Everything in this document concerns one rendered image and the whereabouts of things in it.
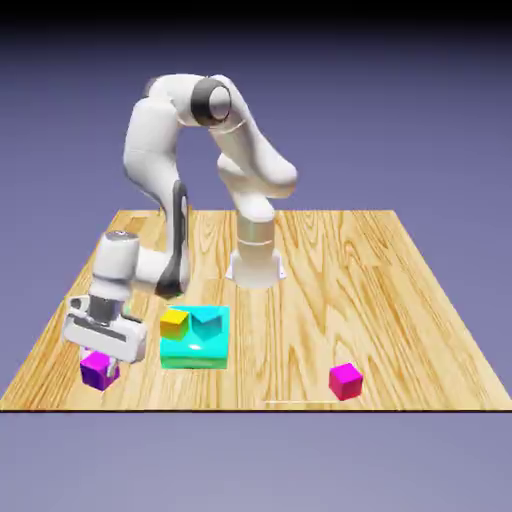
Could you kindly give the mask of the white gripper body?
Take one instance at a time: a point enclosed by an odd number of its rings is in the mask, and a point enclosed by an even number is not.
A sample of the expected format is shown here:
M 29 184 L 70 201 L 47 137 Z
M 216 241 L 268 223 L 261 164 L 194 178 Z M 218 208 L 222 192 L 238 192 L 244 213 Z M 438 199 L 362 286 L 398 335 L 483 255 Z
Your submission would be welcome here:
M 105 326 L 87 317 L 68 314 L 62 335 L 69 342 L 122 362 L 140 362 L 145 357 L 147 326 L 124 316 L 117 317 Z

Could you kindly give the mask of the small purple cube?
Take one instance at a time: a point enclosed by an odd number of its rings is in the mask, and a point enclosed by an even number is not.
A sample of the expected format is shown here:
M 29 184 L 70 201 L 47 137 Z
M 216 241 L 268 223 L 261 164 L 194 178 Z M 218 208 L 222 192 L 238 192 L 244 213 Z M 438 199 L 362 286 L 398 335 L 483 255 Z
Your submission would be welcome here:
M 82 382 L 99 391 L 105 391 L 120 376 L 119 367 L 112 376 L 107 375 L 109 357 L 93 351 L 80 361 Z

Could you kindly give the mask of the small yellow cube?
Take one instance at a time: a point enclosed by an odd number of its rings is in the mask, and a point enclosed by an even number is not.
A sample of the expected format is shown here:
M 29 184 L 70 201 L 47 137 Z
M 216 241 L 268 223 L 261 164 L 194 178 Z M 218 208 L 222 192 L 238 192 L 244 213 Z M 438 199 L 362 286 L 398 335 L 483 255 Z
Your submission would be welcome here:
M 180 341 L 189 330 L 189 313 L 170 308 L 160 317 L 159 326 L 162 338 Z

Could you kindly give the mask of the small cyan cube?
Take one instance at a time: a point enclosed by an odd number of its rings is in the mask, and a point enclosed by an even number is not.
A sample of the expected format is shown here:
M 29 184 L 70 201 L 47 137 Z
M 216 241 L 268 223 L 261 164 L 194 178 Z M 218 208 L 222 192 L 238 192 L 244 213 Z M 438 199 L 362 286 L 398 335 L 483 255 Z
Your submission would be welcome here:
M 222 332 L 222 315 L 218 308 L 196 308 L 191 312 L 191 326 L 202 341 Z

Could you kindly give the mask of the small pink cube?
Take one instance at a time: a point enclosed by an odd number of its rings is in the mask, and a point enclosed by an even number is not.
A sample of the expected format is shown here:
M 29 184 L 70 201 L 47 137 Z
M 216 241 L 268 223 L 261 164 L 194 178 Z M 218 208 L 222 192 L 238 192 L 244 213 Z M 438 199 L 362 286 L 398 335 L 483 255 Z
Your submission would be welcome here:
M 340 401 L 361 394 L 363 375 L 352 363 L 335 366 L 329 371 L 329 388 Z

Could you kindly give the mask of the large cyan box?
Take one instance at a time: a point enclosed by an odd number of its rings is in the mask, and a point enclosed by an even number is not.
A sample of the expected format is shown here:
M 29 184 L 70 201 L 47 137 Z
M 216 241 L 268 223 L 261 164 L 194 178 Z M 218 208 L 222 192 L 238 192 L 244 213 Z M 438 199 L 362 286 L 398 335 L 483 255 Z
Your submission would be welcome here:
M 229 352 L 230 309 L 227 306 L 172 306 L 189 313 L 189 330 L 180 341 L 160 336 L 160 363 L 165 369 L 226 369 Z M 198 338 L 191 326 L 191 312 L 196 308 L 218 308 L 222 332 L 206 341 Z

